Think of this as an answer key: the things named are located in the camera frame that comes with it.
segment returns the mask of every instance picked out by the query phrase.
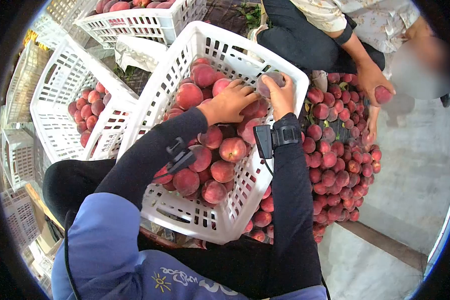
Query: concrete floor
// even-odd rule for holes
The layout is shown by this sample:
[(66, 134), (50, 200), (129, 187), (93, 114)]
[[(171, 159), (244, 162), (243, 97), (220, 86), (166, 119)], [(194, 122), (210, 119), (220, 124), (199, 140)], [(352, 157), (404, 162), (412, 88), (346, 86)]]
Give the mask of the concrete floor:
[(334, 300), (405, 299), (422, 273), (338, 224), (318, 245), (323, 278)]
[(377, 128), (381, 171), (360, 222), (428, 255), (450, 205), (450, 107), (396, 95)]

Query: person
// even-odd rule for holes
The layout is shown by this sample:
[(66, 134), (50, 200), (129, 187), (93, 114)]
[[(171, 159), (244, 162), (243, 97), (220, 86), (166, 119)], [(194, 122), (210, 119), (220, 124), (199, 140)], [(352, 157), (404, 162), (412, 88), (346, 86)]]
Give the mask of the person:
[(430, 37), (433, 32), (410, 0), (263, 0), (273, 27), (262, 25), (249, 37), (259, 45), (312, 72), (323, 92), (326, 73), (357, 74), (370, 99), (369, 135), (377, 137), (380, 105), (375, 87), (393, 95), (390, 79), (393, 53), (405, 40)]
[[(293, 83), (280, 88), (268, 76), (273, 127), (295, 126)], [(259, 99), (234, 80), (208, 103), (156, 125), (116, 162), (66, 160), (46, 172), (43, 195), (60, 222), (78, 209), (52, 269), (55, 300), (74, 299), (326, 299), (313, 237), (311, 182), (301, 143), (274, 151), (274, 244), (242, 236), (209, 249), (138, 247), (142, 198), (154, 174), (172, 158), (166, 147), (192, 140), (216, 123), (238, 123)]]

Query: sun logo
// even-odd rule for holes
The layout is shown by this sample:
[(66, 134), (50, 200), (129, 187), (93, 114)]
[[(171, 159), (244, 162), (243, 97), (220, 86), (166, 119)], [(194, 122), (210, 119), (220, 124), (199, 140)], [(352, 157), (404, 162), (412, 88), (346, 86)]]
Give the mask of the sun logo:
[(155, 288), (157, 289), (158, 287), (160, 287), (160, 289), (162, 290), (162, 293), (164, 292), (164, 288), (166, 288), (169, 291), (172, 291), (167, 285), (171, 285), (170, 282), (165, 282), (165, 279), (167, 278), (167, 276), (163, 276), (162, 278), (160, 278), (160, 274), (158, 273), (153, 273), (155, 275), (152, 276), (151, 278), (153, 278), (155, 280), (155, 282), (157, 283), (157, 285), (155, 285)]

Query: black long sleeve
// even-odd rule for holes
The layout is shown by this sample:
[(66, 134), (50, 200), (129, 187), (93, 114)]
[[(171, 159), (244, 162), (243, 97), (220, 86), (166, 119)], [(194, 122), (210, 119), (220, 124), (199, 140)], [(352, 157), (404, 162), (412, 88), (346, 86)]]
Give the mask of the black long sleeve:
[[(274, 123), (273, 128), (285, 125), (300, 128), (297, 117), (291, 113)], [(281, 289), (275, 292), (287, 293), (321, 284), (322, 271), (312, 231), (310, 186), (302, 145), (277, 147), (272, 186), (274, 243), (269, 277), (273, 281), (270, 285)]]
[(174, 145), (177, 137), (188, 143), (207, 128), (206, 117), (195, 107), (156, 125), (123, 154), (95, 193), (122, 196), (141, 210), (143, 195), (155, 173), (173, 159), (166, 147)]

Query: black cable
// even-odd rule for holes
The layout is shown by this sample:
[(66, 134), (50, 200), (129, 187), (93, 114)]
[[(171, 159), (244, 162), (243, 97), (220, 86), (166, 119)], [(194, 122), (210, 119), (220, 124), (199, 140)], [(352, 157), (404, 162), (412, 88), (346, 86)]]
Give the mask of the black cable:
[(324, 279), (323, 275), (321, 277), (321, 283), (323, 284), (323, 286), (325, 287), (325, 291), (327, 292), (327, 299), (330, 300), (330, 293), (328, 292), (328, 287), (327, 287), (327, 284), (325, 283), (325, 279)]
[(75, 284), (75, 280), (73, 280), (72, 272), (70, 271), (70, 264), (69, 264), (69, 219), (70, 219), (70, 213), (71, 211), (67, 211), (65, 215), (65, 268), (66, 268), (66, 274), (68, 275), (68, 280), (70, 282), (70, 285), (72, 286), (73, 294), (75, 295), (75, 298), (77, 300), (82, 300), (82, 297), (80, 297), (80, 294), (78, 293), (77, 285)]

